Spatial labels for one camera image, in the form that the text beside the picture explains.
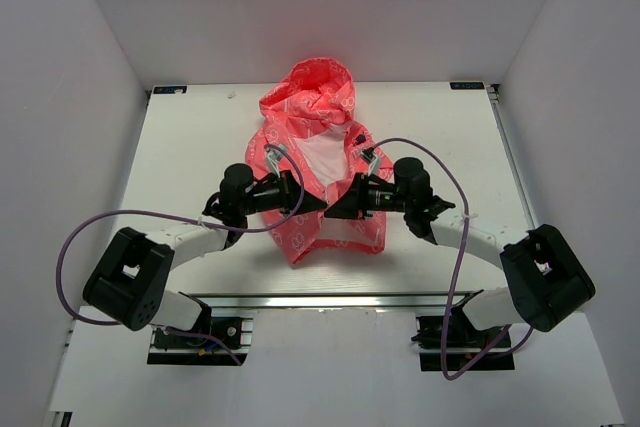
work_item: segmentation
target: pink patterned fabric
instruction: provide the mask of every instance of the pink patterned fabric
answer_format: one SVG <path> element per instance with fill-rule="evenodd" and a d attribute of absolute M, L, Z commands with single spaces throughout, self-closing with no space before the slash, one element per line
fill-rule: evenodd
<path fill-rule="evenodd" d="M 264 145 L 286 145 L 302 170 L 306 190 L 331 205 L 348 190 L 356 172 L 367 171 L 359 153 L 374 143 L 367 129 L 353 120 L 354 110 L 353 80 L 344 66 L 328 58 L 300 62 L 260 100 L 265 121 L 249 142 L 245 161 L 261 178 L 268 173 Z M 366 140 L 357 145 L 360 134 Z M 378 175 L 389 179 L 392 163 L 379 149 L 376 153 L 382 156 Z M 280 168 L 293 170 L 286 159 Z M 266 224 L 282 218 L 276 211 L 262 216 Z M 319 248 L 377 254 L 384 249 L 386 222 L 382 212 L 357 221 L 325 219 L 323 212 L 312 212 L 294 217 L 271 235 L 291 263 Z"/>

